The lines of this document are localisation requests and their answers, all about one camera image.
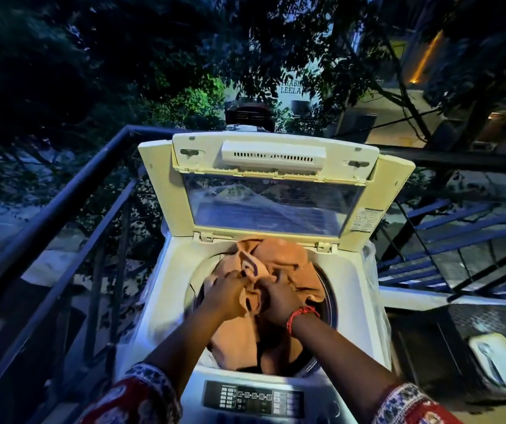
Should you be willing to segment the person's left hand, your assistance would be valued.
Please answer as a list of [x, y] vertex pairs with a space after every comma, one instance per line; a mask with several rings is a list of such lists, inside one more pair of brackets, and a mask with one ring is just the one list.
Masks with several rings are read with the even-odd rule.
[[202, 306], [219, 323], [244, 317], [248, 312], [247, 307], [241, 302], [245, 290], [229, 291], [226, 288], [226, 277], [218, 278], [205, 294]]

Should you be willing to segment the person's right hand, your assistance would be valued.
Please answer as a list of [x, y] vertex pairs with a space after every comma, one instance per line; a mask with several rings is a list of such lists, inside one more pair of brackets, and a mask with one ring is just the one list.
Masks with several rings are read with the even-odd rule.
[[290, 290], [284, 296], [270, 296], [261, 289], [261, 278], [255, 284], [261, 292], [261, 308], [259, 316], [275, 324], [286, 328], [286, 322], [293, 311], [299, 307], [306, 306], [298, 297], [290, 285]]

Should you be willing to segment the orange cloth garment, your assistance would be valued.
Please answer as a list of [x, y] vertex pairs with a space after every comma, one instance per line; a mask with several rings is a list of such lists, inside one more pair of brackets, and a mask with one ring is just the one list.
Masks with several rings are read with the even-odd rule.
[[255, 284], [259, 278], [283, 270], [305, 305], [324, 302], [326, 292], [308, 251], [299, 244], [279, 238], [238, 241], [205, 278], [204, 295], [216, 279], [224, 278], [234, 270], [245, 271], [251, 279], [241, 296], [248, 312], [244, 317], [224, 322], [213, 335], [208, 347], [217, 365], [230, 371], [256, 368], [265, 375], [296, 373], [291, 366], [299, 360], [303, 347], [286, 329], [259, 316], [262, 297]]

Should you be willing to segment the person's right forearm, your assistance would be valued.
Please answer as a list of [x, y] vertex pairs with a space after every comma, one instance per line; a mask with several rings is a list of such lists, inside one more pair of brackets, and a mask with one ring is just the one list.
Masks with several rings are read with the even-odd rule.
[[357, 422], [370, 424], [384, 392], [400, 379], [314, 315], [296, 317], [292, 333], [320, 364]]

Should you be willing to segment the person's left forearm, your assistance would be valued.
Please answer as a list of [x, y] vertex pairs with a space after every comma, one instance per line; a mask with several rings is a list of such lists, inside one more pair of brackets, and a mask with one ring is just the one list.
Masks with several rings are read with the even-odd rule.
[[203, 303], [144, 359], [161, 370], [180, 398], [207, 344], [221, 324], [233, 319], [232, 308]]

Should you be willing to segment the red thread wristband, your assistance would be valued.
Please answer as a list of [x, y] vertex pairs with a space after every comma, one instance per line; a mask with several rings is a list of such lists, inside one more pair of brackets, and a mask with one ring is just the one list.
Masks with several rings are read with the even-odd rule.
[[300, 315], [306, 315], [306, 314], [314, 315], [316, 318], [320, 319], [320, 314], [317, 312], [315, 307], [309, 306], [309, 305], [299, 307], [298, 309], [296, 309], [295, 311], [293, 311], [291, 313], [291, 315], [289, 316], [289, 318], [286, 322], [286, 330], [289, 333], [289, 335], [291, 335], [291, 336], [293, 335], [292, 325], [293, 325], [295, 318]]

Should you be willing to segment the white top-load washing machine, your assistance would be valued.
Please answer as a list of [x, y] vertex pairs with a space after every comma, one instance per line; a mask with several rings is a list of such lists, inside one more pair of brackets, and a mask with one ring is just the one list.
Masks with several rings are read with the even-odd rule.
[[[275, 262], [298, 244], [318, 282], [297, 292], [321, 320], [391, 369], [390, 324], [380, 302], [371, 234], [415, 170], [377, 147], [234, 126], [221, 132], [130, 127], [163, 213], [165, 245], [141, 294], [133, 334], [119, 346], [117, 381], [197, 310], [207, 276], [249, 254]], [[181, 424], [357, 424], [313, 355], [261, 322], [261, 298], [226, 323], [195, 365]]]

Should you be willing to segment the washing machine lid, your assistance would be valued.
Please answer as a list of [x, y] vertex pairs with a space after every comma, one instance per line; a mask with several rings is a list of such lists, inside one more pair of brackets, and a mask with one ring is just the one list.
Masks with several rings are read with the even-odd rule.
[[324, 253], [362, 251], [416, 168], [370, 145], [249, 130], [138, 151], [173, 237], [277, 237]]

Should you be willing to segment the patterned red left sleeve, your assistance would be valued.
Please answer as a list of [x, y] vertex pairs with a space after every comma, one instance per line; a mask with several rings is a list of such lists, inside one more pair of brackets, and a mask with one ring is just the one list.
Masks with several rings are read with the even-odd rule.
[[133, 365], [74, 424], [179, 424], [182, 406], [170, 379], [144, 362]]

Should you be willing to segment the patterned red sleeve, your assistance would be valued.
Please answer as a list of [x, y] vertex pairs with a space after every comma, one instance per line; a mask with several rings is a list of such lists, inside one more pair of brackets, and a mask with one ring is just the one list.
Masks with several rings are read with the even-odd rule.
[[418, 386], [401, 383], [388, 388], [371, 424], [463, 424]]
[[170, 379], [144, 362], [133, 365], [74, 424], [179, 424], [182, 406]]

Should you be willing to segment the patterned red right sleeve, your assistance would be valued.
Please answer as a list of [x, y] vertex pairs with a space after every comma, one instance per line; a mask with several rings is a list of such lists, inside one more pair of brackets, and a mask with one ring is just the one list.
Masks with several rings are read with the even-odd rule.
[[401, 383], [388, 388], [371, 424], [463, 424], [418, 386]]

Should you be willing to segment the dark metal balcony railing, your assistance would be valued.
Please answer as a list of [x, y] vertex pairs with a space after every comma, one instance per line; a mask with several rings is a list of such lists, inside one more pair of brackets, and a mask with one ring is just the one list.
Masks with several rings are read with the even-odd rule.
[[[130, 127], [14, 236], [0, 231], [0, 424], [72, 424], [115, 381], [165, 245]], [[506, 305], [506, 156], [377, 148], [416, 165], [370, 236], [400, 369], [392, 319]]]

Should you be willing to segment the lit neighbouring building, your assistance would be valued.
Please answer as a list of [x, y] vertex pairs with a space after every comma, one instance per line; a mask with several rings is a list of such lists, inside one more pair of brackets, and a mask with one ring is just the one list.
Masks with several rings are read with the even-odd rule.
[[[225, 69], [247, 97], [272, 100], [295, 74], [301, 92], [319, 97], [308, 110], [323, 129], [371, 94], [412, 115], [417, 138], [432, 130], [409, 94], [402, 59], [391, 42], [390, 14], [378, 0], [215, 0], [233, 32]], [[506, 92], [506, 0], [426, 0], [417, 22], [418, 43], [441, 35], [448, 44], [424, 90], [426, 101], [447, 114], [470, 107], [461, 147], [486, 124]]]

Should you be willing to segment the dark green trees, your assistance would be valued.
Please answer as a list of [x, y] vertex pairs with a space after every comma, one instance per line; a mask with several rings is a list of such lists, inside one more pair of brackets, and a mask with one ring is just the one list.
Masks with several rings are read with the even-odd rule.
[[[414, 36], [426, 0], [378, 2], [410, 94], [411, 63], [396, 44], [431, 44]], [[337, 126], [350, 140], [364, 130], [347, 120], [377, 94], [323, 129], [300, 117], [320, 99], [294, 73], [276, 99], [243, 95], [224, 67], [232, 40], [215, 0], [0, 0], [0, 213], [45, 206], [127, 124], [220, 129], [223, 108], [260, 102], [276, 110], [278, 130]]]

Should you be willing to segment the white plastic tray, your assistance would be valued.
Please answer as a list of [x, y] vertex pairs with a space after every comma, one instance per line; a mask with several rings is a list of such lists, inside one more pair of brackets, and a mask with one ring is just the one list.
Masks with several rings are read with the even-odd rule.
[[469, 338], [468, 345], [485, 375], [497, 386], [506, 387], [506, 337], [492, 332]]

